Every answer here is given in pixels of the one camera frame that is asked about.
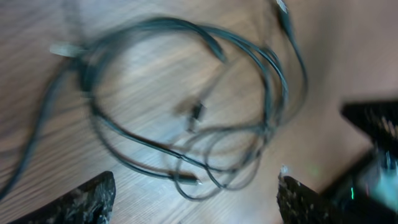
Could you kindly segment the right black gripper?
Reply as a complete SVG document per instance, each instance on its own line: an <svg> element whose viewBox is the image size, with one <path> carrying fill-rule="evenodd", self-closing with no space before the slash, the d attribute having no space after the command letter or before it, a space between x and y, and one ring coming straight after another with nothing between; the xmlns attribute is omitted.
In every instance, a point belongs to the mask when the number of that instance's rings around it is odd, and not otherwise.
<svg viewBox="0 0 398 224"><path fill-rule="evenodd" d="M397 99L346 103L341 114L384 149L397 149ZM397 156L388 151L365 154L321 195L355 215L396 215Z"/></svg>

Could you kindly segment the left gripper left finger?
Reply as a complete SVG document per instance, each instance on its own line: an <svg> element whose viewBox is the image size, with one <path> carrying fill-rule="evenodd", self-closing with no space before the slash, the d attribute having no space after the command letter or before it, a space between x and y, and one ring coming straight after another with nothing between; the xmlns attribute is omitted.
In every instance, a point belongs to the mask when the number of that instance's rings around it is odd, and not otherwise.
<svg viewBox="0 0 398 224"><path fill-rule="evenodd" d="M116 184L104 171L11 224L107 224L113 215Z"/></svg>

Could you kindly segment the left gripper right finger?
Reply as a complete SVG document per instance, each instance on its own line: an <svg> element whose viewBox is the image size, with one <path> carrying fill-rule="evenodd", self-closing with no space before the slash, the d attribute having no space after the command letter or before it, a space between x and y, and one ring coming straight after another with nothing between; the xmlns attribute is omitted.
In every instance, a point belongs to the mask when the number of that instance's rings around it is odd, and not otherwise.
<svg viewBox="0 0 398 224"><path fill-rule="evenodd" d="M277 204L285 224L396 224L397 214L349 186L319 194L291 176L279 177Z"/></svg>

